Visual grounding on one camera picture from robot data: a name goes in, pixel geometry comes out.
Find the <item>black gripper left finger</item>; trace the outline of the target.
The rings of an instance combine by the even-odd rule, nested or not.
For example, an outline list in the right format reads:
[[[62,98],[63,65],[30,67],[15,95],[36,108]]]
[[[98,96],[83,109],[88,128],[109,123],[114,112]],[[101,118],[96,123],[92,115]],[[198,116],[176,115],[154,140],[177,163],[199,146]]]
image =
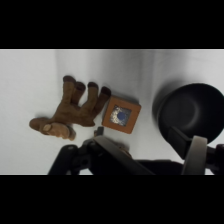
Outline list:
[[[85,169],[94,175],[153,175],[108,140],[103,127],[98,127],[94,137],[85,140],[80,147],[72,144],[63,146],[49,175],[79,175]]]

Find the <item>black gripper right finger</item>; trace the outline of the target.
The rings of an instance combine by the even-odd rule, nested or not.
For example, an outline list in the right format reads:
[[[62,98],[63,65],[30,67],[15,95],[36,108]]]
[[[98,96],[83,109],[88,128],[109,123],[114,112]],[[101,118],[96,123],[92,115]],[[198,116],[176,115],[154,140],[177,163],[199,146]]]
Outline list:
[[[182,175],[204,175],[206,169],[224,175],[224,144],[209,147],[206,138],[189,138],[176,127],[170,128],[167,141],[184,160]]]

